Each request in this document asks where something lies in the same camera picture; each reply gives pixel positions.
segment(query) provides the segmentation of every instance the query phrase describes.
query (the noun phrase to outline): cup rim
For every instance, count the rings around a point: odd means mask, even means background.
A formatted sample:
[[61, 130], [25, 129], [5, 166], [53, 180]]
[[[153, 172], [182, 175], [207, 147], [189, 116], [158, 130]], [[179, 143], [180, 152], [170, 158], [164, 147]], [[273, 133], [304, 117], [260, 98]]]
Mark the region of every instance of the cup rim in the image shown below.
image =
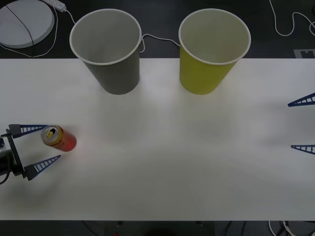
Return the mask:
[[[73, 45], [72, 45], [72, 35], [73, 35], [73, 31], [75, 30], [75, 28], [78, 26], [78, 24], [84, 20], [87, 16], [89, 15], [93, 15], [95, 14], [96, 12], [99, 12], [99, 11], [118, 11], [118, 12], [121, 12], [125, 15], [128, 15], [130, 18], [132, 18], [135, 23], [137, 24], [138, 28], [139, 28], [139, 39], [138, 39], [138, 42], [136, 44], [136, 46], [134, 47], [134, 49], [129, 53], [127, 54], [126, 56], [124, 56], [123, 58], [119, 59], [119, 60], [115, 60], [115, 61], [111, 61], [111, 62], [92, 62], [92, 61], [89, 61], [89, 60], [86, 60], [84, 58], [82, 58], [80, 55], [78, 55], [76, 53], [76, 51], [74, 50], [73, 48]], [[141, 43], [141, 39], [142, 39], [142, 31], [141, 31], [141, 27], [140, 27], [140, 24], [139, 22], [136, 20], [136, 18], [134, 18], [131, 14], [125, 12], [125, 11], [122, 11], [122, 10], [118, 10], [118, 9], [113, 9], [113, 8], [108, 8], [108, 9], [100, 9], [100, 10], [96, 10], [96, 11], [92, 11], [88, 14], [86, 14], [85, 16], [83, 16], [80, 20], [78, 20], [75, 25], [73, 26], [72, 30], [71, 30], [71, 33], [70, 33], [70, 37], [69, 37], [69, 42], [70, 42], [70, 48], [72, 50], [72, 52], [77, 56], [77, 58], [79, 58], [80, 60], [88, 63], [88, 64], [91, 64], [91, 65], [113, 65], [113, 64], [117, 64], [125, 59], [127, 59], [128, 57], [130, 57], [136, 50], [137, 48], [139, 47], [140, 43]]]
[[[244, 51], [244, 53], [242, 55], [240, 55], [238, 58], [234, 59], [234, 60], [231, 60], [231, 61], [228, 61], [228, 62], [209, 62], [209, 61], [205, 61], [205, 60], [202, 60], [198, 57], [196, 57], [195, 55], [193, 55], [190, 51], [187, 50], [187, 48], [184, 46], [183, 42], [182, 42], [182, 37], [181, 37], [181, 31], [182, 31], [182, 26], [184, 25], [185, 21], [187, 19], [189, 19], [192, 15], [194, 14], [198, 14], [202, 11], [221, 11], [221, 12], [225, 12], [233, 17], [235, 17], [238, 21], [240, 21], [242, 23], [242, 25], [245, 27], [246, 29], [246, 32], [247, 32], [247, 35], [248, 35], [248, 45], [247, 45], [247, 49]], [[229, 64], [232, 64], [232, 63], [235, 63], [237, 62], [239, 59], [243, 58], [245, 56], [245, 54], [248, 52], [248, 50], [250, 49], [250, 46], [251, 46], [251, 42], [252, 42], [252, 39], [251, 39], [251, 33], [250, 33], [250, 30], [248, 29], [247, 25], [244, 23], [244, 21], [241, 20], [241, 18], [239, 18], [238, 16], [234, 15], [233, 13], [231, 12], [228, 12], [228, 11], [225, 11], [225, 10], [221, 10], [221, 9], [216, 9], [216, 8], [206, 8], [206, 9], [201, 9], [201, 10], [198, 10], [198, 11], [195, 11], [191, 14], [189, 14], [187, 17], [185, 17], [185, 19], [182, 21], [181, 25], [179, 26], [179, 30], [178, 30], [178, 38], [179, 38], [179, 41], [180, 41], [180, 44], [181, 44], [181, 47], [183, 47], [183, 49], [191, 56], [193, 57], [194, 59], [202, 62], [202, 63], [205, 63], [205, 64], [209, 64], [209, 65], [229, 65]]]

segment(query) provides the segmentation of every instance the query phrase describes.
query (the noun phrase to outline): yellow paper cup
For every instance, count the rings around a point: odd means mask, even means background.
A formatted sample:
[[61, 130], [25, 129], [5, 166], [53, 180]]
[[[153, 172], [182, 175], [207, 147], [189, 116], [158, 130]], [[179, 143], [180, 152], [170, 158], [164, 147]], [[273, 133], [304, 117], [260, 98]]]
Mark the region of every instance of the yellow paper cup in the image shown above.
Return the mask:
[[195, 94], [212, 92], [251, 45], [245, 23], [220, 9], [202, 9], [188, 15], [178, 36], [180, 81]]

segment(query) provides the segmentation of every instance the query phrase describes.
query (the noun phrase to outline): dark floor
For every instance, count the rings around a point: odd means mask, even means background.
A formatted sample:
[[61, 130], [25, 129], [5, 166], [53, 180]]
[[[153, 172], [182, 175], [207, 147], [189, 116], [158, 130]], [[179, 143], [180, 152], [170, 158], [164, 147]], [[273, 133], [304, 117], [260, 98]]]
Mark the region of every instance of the dark floor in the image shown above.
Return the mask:
[[[233, 222], [226, 236], [241, 236], [243, 221]], [[227, 221], [220, 222], [123, 222], [117, 228], [116, 221], [86, 221], [97, 236], [224, 236]], [[315, 231], [315, 223], [290, 221], [292, 233], [309, 236]], [[279, 222], [272, 222], [274, 232]], [[1, 236], [93, 236], [81, 221], [0, 221]], [[267, 221], [248, 221], [243, 236], [272, 236]]]
[[[0, 7], [14, 0], [1, 0]], [[178, 40], [178, 29], [182, 20], [190, 13], [203, 8], [220, 8], [239, 16], [249, 27], [252, 45], [247, 58], [295, 58], [294, 49], [315, 49], [315, 36], [309, 32], [309, 23], [295, 16], [295, 31], [288, 37], [278, 35], [274, 29], [274, 17], [269, 0], [62, 0], [75, 21], [91, 11], [116, 8], [133, 15], [143, 33]], [[297, 11], [315, 21], [314, 0], [272, 0], [278, 30], [285, 34], [292, 29], [292, 13]], [[54, 48], [41, 58], [75, 58], [69, 45], [69, 34], [73, 26], [66, 12], [58, 12], [59, 27]], [[53, 44], [55, 28], [50, 35], [34, 47], [34, 55], [45, 53]], [[143, 58], [178, 58], [179, 48], [171, 42], [147, 37]], [[31, 48], [21, 52], [31, 55]], [[314, 54], [302, 53], [314, 58]], [[23, 55], [0, 48], [0, 58], [26, 58]]]

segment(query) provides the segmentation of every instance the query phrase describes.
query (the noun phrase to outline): gray paper cup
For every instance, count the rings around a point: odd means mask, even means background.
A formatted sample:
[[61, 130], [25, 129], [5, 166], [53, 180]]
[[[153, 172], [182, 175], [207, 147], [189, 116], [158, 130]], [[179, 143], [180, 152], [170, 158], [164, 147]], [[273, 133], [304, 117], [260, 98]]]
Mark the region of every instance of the gray paper cup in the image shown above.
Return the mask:
[[74, 25], [70, 47], [106, 91], [125, 94], [139, 82], [141, 35], [133, 16], [117, 9], [102, 9]]

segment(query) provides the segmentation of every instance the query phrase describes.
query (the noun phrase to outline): white cable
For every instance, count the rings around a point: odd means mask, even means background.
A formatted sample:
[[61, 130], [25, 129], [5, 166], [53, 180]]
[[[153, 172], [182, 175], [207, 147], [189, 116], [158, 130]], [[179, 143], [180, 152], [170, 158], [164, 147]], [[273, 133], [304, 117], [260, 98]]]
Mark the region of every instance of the white cable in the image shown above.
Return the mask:
[[311, 30], [311, 26], [313, 26], [314, 29], [315, 29], [315, 25], [314, 25], [314, 24], [315, 24], [315, 21], [314, 21], [314, 22], [310, 21], [309, 18], [307, 18], [305, 15], [303, 15], [303, 14], [300, 13], [300, 12], [293, 12], [293, 14], [292, 14], [292, 21], [293, 21], [292, 31], [291, 31], [290, 33], [288, 33], [288, 34], [279, 33], [279, 31], [277, 30], [276, 14], [275, 14], [275, 10], [274, 10], [274, 8], [273, 8], [273, 6], [272, 6], [272, 4], [271, 4], [271, 0], [269, 0], [269, 3], [270, 3], [270, 6], [271, 6], [271, 9], [272, 9], [272, 12], [274, 13], [274, 18], [275, 18], [275, 30], [276, 30], [276, 32], [277, 32], [279, 35], [281, 35], [281, 36], [289, 36], [289, 35], [291, 35], [291, 34], [293, 33], [293, 31], [294, 31], [294, 26], [295, 26], [295, 23], [294, 23], [294, 14], [298, 14], [298, 15], [304, 16], [305, 19], [307, 19], [308, 22], [310, 22], [309, 30], [310, 30], [311, 34], [315, 36], [315, 34], [314, 34], [314, 33], [312, 32], [312, 30]]
[[55, 45], [56, 38], [57, 38], [57, 29], [58, 29], [58, 15], [57, 15], [57, 12], [56, 12], [55, 7], [53, 7], [53, 9], [54, 9], [54, 11], [55, 11], [56, 18], [57, 18], [57, 21], [56, 21], [56, 32], [55, 32], [55, 39], [54, 39], [54, 43], [53, 43], [53, 45], [51, 46], [51, 48], [50, 48], [50, 49], [49, 49], [46, 53], [44, 53], [44, 54], [42, 54], [42, 55], [35, 56], [35, 57], [33, 57], [33, 58], [38, 58], [38, 57], [41, 57], [41, 56], [46, 55], [47, 53], [49, 53], [49, 51], [50, 51], [50, 50], [52, 50], [52, 48], [53, 48], [53, 47], [54, 47], [54, 45]]
[[72, 22], [75, 24], [75, 21], [74, 21], [74, 19], [73, 19], [72, 15], [71, 15], [71, 13], [70, 13], [67, 9], [66, 9], [66, 10], [64, 10], [64, 11], [66, 11], [66, 12], [70, 15]]
[[270, 221], [268, 221], [268, 226], [269, 226], [269, 229], [270, 229], [270, 232], [272, 233], [273, 236], [277, 236], [271, 229], [271, 225], [270, 225]]
[[[54, 45], [55, 45], [56, 38], [57, 38], [58, 15], [57, 15], [56, 9], [55, 9], [54, 7], [53, 7], [53, 9], [54, 9], [54, 11], [55, 11], [56, 18], [57, 18], [57, 21], [56, 21], [56, 32], [55, 32], [55, 39], [54, 39], [54, 43], [53, 43], [53, 45], [51, 46], [51, 48], [50, 48], [50, 49], [49, 49], [46, 53], [41, 54], [41, 55], [38, 55], [38, 56], [34, 56], [33, 58], [38, 58], [38, 57], [41, 57], [41, 56], [46, 55], [47, 53], [49, 53], [49, 51], [50, 51], [50, 50], [52, 50], [52, 48], [53, 48], [53, 47], [54, 47]], [[4, 49], [9, 50], [9, 51], [12, 51], [12, 52], [15, 52], [15, 53], [18, 53], [18, 54], [22, 54], [22, 55], [24, 55], [24, 56], [27, 56], [27, 57], [31, 58], [31, 56], [29, 56], [29, 55], [26, 55], [26, 54], [24, 54], [24, 53], [20, 53], [20, 52], [14, 51], [14, 50], [12, 50], [12, 49], [9, 49], [9, 48], [7, 48], [7, 47], [2, 46], [1, 44], [0, 44], [0, 46], [1, 46], [2, 48], [4, 48]]]
[[291, 230], [289, 229], [289, 227], [286, 225], [285, 221], [282, 221], [284, 228], [286, 229], [286, 231], [291, 235], [291, 236], [296, 236], [294, 235]]
[[29, 55], [26, 55], [26, 54], [24, 54], [24, 53], [20, 53], [20, 52], [14, 51], [14, 50], [9, 49], [9, 48], [6, 48], [6, 47], [2, 46], [2, 44], [0, 44], [0, 46], [1, 46], [2, 48], [6, 49], [6, 50], [9, 50], [9, 51], [12, 51], [12, 52], [15, 52], [15, 53], [18, 53], [18, 54], [22, 54], [22, 55], [24, 55], [24, 56], [27, 56], [27, 57], [31, 58], [31, 56], [29, 56]]
[[177, 46], [180, 47], [180, 45], [179, 45], [177, 42], [175, 42], [174, 40], [172, 40], [172, 39], [159, 38], [159, 37], [153, 36], [153, 35], [151, 35], [151, 34], [149, 34], [149, 33], [146, 33], [146, 34], [142, 35], [143, 50], [142, 50], [140, 53], [143, 53], [143, 52], [146, 50], [146, 46], [144, 45], [144, 40], [143, 40], [143, 38], [144, 38], [145, 36], [150, 36], [150, 37], [153, 37], [153, 38], [156, 38], [156, 39], [159, 39], [159, 40], [171, 41], [171, 42], [173, 42], [174, 44], [176, 44]]

